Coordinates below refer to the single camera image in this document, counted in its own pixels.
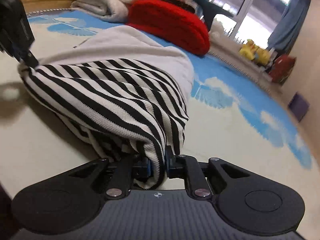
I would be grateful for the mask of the red plush toy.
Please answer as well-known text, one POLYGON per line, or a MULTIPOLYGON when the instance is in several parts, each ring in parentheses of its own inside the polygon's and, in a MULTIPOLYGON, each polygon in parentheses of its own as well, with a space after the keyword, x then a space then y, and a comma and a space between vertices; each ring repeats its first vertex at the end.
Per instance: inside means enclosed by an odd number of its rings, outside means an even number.
POLYGON ((295 63, 296 57, 291 57, 286 54, 283 54, 276 58, 269 72, 269 76, 272 78, 272 82, 283 85, 291 74, 295 63))

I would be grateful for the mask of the white radiator windowsill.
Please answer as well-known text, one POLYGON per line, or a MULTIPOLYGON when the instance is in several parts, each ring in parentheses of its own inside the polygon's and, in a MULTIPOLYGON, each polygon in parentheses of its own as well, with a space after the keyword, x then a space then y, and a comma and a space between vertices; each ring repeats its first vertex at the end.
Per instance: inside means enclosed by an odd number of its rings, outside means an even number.
POLYGON ((243 45, 236 43, 225 34, 221 22, 214 20, 209 31, 210 49, 208 53, 217 57, 240 74, 246 76, 269 94, 281 94, 280 85, 272 82, 271 77, 263 67, 259 67, 253 60, 249 60, 245 52, 240 54, 243 45))

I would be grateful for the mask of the blue white patterned bed sheet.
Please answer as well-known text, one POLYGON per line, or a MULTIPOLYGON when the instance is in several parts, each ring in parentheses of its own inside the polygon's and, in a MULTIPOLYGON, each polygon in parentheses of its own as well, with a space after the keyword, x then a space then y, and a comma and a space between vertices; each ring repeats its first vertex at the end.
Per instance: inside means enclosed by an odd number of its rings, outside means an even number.
MULTIPOLYGON (((37 16, 28 22, 38 62, 75 48, 102 30, 124 25, 107 23, 83 12, 37 16)), ((176 47, 141 32, 165 47, 176 47)), ((219 158, 294 189, 306 203, 317 197, 319 169, 284 110, 217 59, 178 49, 189 57, 194 68, 187 103, 189 119, 180 154, 197 161, 219 158)), ((18 71, 21 63, 1 52, 1 183, 11 196, 92 160, 109 160, 99 156, 91 144, 79 139, 53 111, 29 94, 18 71)), ((165 179, 159 185, 163 188, 170 184, 164 166, 165 179)))

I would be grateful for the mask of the blue curtain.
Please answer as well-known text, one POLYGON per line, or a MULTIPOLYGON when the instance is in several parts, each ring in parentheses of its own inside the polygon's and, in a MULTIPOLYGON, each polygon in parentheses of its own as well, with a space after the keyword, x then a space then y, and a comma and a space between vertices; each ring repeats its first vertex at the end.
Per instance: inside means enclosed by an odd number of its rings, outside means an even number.
POLYGON ((268 49, 289 53, 302 28, 310 0, 290 0, 281 20, 268 38, 268 49))

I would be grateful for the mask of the yellow plush toy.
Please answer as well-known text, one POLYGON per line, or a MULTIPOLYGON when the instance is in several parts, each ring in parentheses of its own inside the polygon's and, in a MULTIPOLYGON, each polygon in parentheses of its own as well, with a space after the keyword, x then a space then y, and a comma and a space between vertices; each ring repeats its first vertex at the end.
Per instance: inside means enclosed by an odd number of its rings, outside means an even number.
POLYGON ((248 39, 239 50, 239 54, 249 61, 266 66, 270 60, 270 53, 267 49, 263 49, 255 44, 251 39, 248 39))

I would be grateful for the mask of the red folded blanket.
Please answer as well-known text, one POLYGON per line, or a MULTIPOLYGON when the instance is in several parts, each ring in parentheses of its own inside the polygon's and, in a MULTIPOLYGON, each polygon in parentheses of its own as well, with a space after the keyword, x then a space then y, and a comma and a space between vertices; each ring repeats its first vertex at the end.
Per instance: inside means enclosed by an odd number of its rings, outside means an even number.
POLYGON ((208 29, 195 14, 161 0, 134 3, 126 24, 198 56, 205 55, 210 48, 208 29))

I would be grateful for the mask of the black white striped garment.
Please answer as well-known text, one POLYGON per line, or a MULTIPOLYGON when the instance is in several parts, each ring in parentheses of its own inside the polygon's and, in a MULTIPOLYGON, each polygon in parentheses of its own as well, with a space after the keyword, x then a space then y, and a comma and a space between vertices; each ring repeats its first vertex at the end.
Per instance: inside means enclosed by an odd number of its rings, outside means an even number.
POLYGON ((189 119, 194 68, 183 51, 121 25, 18 71, 29 94, 99 156, 147 157, 152 174, 137 184, 163 183, 165 150, 180 154, 189 119))

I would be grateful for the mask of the purple box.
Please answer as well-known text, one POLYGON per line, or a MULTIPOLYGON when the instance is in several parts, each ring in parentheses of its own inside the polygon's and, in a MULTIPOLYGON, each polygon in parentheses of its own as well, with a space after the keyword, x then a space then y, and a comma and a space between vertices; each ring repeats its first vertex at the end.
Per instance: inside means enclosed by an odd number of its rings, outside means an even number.
POLYGON ((310 103, 298 92, 296 92, 288 104, 289 110, 295 116, 298 122, 300 122, 307 114, 310 107, 310 103))

